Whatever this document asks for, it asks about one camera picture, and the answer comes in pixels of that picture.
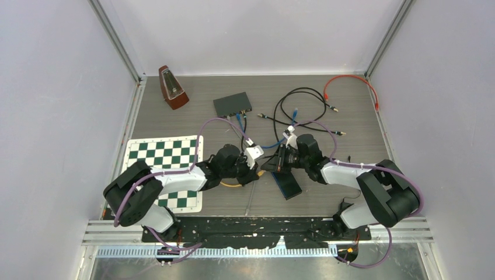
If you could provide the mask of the black blue network switch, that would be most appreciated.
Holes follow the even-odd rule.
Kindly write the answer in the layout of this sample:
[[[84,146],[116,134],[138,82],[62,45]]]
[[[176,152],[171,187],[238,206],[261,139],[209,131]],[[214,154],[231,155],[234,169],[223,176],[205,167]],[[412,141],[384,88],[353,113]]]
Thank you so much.
[[[279,187],[285,200],[290,200],[297,195],[302,194],[302,188],[292,173],[275,173],[271,174]]]

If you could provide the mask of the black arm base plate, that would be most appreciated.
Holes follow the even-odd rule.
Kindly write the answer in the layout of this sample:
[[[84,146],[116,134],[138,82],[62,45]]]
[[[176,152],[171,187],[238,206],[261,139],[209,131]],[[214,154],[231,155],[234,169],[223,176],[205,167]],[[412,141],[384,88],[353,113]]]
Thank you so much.
[[[201,243],[207,249],[272,249],[281,240],[289,249],[318,249],[325,242],[369,241],[371,234],[365,226],[339,232],[332,218],[321,216],[182,216],[163,233],[144,229],[144,243],[159,239],[187,247]]]

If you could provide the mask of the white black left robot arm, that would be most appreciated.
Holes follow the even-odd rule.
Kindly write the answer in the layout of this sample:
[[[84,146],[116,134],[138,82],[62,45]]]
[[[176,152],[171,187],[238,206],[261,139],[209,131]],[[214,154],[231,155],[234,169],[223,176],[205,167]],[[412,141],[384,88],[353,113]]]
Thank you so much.
[[[157,169],[137,161],[104,189],[103,196],[114,213],[114,226],[142,225],[171,242],[178,237],[179,226],[168,206],[156,204],[159,196],[207,191],[224,179],[236,179],[240,185],[246,185],[259,179],[257,160],[263,155],[259,145],[241,152],[236,146],[226,144],[208,160],[194,162],[189,167]]]

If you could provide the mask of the dark grey network switch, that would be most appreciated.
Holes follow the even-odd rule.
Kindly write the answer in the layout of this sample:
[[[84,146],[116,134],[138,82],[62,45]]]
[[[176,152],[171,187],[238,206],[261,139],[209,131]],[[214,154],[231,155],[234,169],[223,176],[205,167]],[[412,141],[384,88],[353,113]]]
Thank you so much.
[[[253,110],[246,92],[215,99],[213,105],[219,118],[233,117]]]

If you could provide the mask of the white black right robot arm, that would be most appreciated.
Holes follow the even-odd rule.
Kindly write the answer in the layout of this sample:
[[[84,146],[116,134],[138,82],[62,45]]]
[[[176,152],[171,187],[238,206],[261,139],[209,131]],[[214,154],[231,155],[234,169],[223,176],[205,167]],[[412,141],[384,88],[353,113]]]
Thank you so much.
[[[393,161],[385,159],[377,164],[342,162],[324,156],[311,134],[297,137],[294,146],[281,144],[261,168],[282,176],[290,174],[292,169],[303,169],[315,182],[360,190],[364,202],[345,206],[332,217],[332,231],[340,239],[349,239],[358,227],[365,225],[392,228],[421,208],[419,190]]]

